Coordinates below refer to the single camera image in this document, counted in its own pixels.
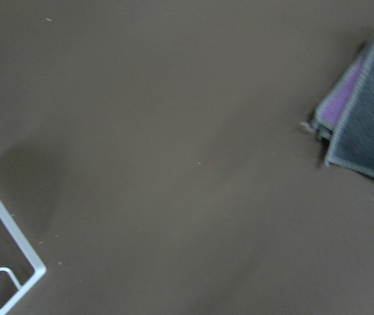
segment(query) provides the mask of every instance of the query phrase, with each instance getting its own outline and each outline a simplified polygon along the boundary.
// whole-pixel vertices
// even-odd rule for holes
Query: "purple cloth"
[[[364,68],[364,58],[359,58],[348,70],[337,87],[327,97],[326,103],[322,106],[319,117],[321,121],[327,123],[331,128],[336,126],[344,107],[353,93],[356,82]]]

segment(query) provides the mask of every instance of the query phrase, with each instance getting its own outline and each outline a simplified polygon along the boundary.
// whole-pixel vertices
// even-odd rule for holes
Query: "dish rack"
[[[30,266],[30,271],[26,272],[24,277],[21,277],[24,280],[20,280],[18,279],[19,277],[16,276],[16,272],[14,272],[13,268],[2,265],[4,262],[0,262],[0,275],[3,277],[2,283],[6,283],[6,276],[7,281],[9,281],[9,287],[12,288],[10,290],[12,292],[10,295],[4,293],[1,294],[4,301],[0,302],[0,315],[5,315],[44,275],[46,268],[37,253],[34,251],[33,247],[19,229],[18,225],[16,225],[14,219],[7,211],[1,200],[0,228],[5,229],[3,234],[6,235],[0,238],[0,240],[2,241],[3,239],[10,238],[10,242],[14,242],[13,246],[16,247],[16,250],[20,250],[21,253],[19,254],[22,255],[21,259],[25,261],[28,266]]]

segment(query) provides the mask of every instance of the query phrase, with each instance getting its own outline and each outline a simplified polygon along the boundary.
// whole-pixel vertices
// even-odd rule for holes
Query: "brown table surface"
[[[299,126],[374,1],[0,1],[12,315],[374,314],[374,180]]]

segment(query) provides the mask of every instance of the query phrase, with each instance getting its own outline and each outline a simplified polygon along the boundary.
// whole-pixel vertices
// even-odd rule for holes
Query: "folded cloth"
[[[332,133],[326,165],[374,177],[374,41],[318,106],[312,125]]]

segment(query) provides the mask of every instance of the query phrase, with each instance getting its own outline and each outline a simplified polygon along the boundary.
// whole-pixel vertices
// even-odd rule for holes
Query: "washcloth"
[[[318,106],[312,126],[331,137],[327,165],[374,177],[374,40]]]

